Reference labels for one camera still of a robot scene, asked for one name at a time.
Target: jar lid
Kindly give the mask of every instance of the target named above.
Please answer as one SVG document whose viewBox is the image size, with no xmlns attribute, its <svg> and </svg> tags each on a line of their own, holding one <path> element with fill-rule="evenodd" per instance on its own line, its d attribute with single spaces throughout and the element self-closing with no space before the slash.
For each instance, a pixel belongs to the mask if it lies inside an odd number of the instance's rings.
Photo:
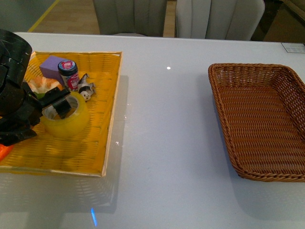
<svg viewBox="0 0 305 229">
<path fill-rule="evenodd" d="M 63 60 L 58 64 L 58 71 L 63 74 L 77 71 L 76 63 L 72 60 Z"/>
</svg>

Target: small jar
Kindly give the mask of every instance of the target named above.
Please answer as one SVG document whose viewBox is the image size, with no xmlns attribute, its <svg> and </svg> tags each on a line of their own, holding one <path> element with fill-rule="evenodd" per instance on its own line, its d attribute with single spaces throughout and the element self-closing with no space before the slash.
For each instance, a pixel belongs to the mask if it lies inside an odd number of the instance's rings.
<svg viewBox="0 0 305 229">
<path fill-rule="evenodd" d="M 71 91 L 77 91 L 80 81 L 76 63 L 72 60 L 63 60 L 58 64 L 58 71 L 67 87 Z"/>
</svg>

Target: blue light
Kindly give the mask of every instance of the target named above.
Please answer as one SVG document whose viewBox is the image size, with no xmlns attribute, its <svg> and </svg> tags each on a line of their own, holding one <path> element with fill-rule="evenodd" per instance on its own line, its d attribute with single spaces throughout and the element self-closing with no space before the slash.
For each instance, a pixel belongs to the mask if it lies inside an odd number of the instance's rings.
<svg viewBox="0 0 305 229">
<path fill-rule="evenodd" d="M 91 215 L 92 215 L 94 225 L 95 225 L 95 227 L 97 227 L 97 219 L 96 219 L 95 212 L 94 212 L 93 208 L 91 208 Z"/>
</svg>

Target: toy figurine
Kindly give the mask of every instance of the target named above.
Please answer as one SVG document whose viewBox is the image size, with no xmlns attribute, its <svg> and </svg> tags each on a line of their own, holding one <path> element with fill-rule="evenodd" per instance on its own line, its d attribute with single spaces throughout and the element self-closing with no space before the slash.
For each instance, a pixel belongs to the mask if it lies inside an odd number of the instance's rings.
<svg viewBox="0 0 305 229">
<path fill-rule="evenodd" d="M 78 93 L 81 94 L 85 101 L 91 99 L 91 95 L 95 93 L 95 83 L 87 83 L 89 75 L 86 73 L 78 83 Z"/>
</svg>

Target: small card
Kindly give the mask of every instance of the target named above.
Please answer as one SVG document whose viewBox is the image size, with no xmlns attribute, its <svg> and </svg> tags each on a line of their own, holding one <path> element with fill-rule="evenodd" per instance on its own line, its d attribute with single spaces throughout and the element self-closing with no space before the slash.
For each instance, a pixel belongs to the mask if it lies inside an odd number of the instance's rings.
<svg viewBox="0 0 305 229">
<path fill-rule="evenodd" d="M 287 52 L 305 53 L 305 44 L 302 43 L 282 43 Z"/>
</svg>

